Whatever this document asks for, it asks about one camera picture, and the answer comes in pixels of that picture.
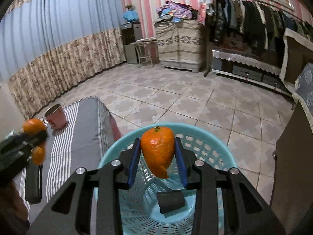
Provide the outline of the chair with blue cover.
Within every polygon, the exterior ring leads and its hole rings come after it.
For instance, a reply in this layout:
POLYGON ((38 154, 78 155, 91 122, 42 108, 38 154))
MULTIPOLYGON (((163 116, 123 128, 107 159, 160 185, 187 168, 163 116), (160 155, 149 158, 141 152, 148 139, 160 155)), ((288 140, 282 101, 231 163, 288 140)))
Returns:
POLYGON ((313 130, 313 64, 307 63, 295 81, 295 92, 292 96, 296 103, 300 103, 308 123, 313 130))

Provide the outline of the light blue plastic basket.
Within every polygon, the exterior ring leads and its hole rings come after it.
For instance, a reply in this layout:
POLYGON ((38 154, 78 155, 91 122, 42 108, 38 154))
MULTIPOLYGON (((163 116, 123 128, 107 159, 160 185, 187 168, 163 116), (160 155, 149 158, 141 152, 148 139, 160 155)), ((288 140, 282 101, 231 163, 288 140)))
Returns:
MULTIPOLYGON (((227 171, 237 166, 228 147, 213 133, 183 123, 158 126, 170 128, 185 149, 213 168, 227 171)), ((185 190, 176 160, 167 173, 168 179, 155 177, 140 157, 133 187, 119 191, 124 234, 191 234, 196 190, 185 190)))

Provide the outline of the beige patterned fabric wardrobe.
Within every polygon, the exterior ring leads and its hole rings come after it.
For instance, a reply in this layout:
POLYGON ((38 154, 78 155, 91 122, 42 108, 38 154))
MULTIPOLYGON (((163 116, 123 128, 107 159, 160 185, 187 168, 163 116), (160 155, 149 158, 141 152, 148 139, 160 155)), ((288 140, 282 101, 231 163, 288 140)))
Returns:
POLYGON ((159 22, 155 26, 162 67, 199 72, 206 61, 206 30, 197 20, 159 22))

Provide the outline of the grey striped tablecloth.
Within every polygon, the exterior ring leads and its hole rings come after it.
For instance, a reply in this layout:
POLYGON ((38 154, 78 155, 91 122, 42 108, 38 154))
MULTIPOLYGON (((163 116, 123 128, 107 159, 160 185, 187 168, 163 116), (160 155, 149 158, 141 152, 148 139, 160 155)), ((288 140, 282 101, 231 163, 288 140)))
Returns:
POLYGON ((46 156, 41 167, 30 163, 15 178, 19 195, 28 211, 28 220, 33 222, 43 207, 79 167, 94 170, 107 150, 122 134, 109 109, 98 97, 88 97, 65 107, 67 126, 62 130, 48 127, 46 156), (27 190, 30 179, 39 170, 41 201, 30 203, 27 190))

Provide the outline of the small wooden side table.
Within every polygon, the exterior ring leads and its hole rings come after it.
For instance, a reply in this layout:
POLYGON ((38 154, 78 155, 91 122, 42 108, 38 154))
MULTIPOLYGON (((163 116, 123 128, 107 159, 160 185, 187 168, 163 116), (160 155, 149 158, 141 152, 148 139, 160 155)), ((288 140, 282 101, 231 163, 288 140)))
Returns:
POLYGON ((137 53, 138 68, 147 65, 147 62, 149 62, 152 67, 154 67, 152 52, 156 44, 156 37, 144 38, 132 43, 137 53))

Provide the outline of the black water dispenser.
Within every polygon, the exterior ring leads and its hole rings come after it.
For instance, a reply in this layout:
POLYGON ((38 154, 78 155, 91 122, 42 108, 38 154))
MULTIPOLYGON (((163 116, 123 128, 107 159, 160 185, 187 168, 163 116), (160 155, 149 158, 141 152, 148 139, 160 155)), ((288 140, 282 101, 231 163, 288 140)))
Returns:
POLYGON ((126 62, 128 64, 137 64, 139 58, 134 43, 143 38, 141 23, 139 21, 124 23, 121 25, 121 36, 126 62))

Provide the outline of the pile of colourful clothes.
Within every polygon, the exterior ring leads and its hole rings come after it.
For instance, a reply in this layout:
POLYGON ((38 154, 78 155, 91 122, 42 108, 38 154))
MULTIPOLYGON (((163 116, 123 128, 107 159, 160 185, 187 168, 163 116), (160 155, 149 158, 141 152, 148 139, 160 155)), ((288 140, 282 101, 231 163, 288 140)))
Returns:
POLYGON ((166 3, 156 9, 157 22, 172 21, 179 23, 183 20, 197 19, 198 10, 187 4, 166 1, 166 3))

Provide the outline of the clothes rack with garments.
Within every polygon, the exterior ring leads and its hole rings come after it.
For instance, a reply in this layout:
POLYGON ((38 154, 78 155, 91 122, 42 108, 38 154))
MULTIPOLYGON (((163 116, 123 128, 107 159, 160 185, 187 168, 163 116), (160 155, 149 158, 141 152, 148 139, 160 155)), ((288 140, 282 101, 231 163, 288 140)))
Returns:
POLYGON ((209 40, 216 46, 281 67, 286 29, 312 40, 312 25, 267 4, 253 0, 203 1, 209 40))

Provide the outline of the orange peel piece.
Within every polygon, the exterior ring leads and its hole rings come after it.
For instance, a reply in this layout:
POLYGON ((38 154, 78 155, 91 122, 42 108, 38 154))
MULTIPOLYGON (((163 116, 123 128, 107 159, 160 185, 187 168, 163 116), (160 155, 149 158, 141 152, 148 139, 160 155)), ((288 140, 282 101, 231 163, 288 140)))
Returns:
POLYGON ((141 151, 148 168, 157 178, 168 179, 167 169, 174 158, 174 133, 164 126, 154 126, 141 137, 141 151))

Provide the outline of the pink metal mug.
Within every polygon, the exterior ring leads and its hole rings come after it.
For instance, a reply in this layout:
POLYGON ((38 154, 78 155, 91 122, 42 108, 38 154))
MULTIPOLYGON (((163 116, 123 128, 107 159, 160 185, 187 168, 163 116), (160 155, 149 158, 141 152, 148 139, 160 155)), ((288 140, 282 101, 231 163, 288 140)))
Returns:
POLYGON ((60 104, 49 108, 45 113, 45 118, 54 130, 61 130, 67 125, 66 115, 60 104))

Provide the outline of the blue bag on dispenser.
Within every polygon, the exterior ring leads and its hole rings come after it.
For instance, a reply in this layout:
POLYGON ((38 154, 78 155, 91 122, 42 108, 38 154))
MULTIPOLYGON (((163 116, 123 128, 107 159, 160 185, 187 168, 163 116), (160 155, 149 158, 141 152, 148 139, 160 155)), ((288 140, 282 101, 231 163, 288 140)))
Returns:
POLYGON ((126 12, 123 14, 123 18, 127 22, 139 22, 139 16, 131 4, 126 5, 126 12))

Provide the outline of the low tv cabinet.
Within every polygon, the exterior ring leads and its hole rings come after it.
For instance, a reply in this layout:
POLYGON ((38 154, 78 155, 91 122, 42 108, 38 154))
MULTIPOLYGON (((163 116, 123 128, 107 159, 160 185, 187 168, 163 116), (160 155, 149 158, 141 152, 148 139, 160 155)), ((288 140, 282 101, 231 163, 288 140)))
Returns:
POLYGON ((281 69, 240 52, 213 49, 211 69, 214 74, 257 84, 285 96, 291 95, 280 79, 281 69))

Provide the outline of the blue floral curtain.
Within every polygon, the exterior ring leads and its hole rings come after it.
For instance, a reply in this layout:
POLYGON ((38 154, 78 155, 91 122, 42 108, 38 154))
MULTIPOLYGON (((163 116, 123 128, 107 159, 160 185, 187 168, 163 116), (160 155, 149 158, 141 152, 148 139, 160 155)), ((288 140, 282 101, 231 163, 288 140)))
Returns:
POLYGON ((122 0, 13 0, 1 20, 1 80, 30 118, 126 60, 122 0))

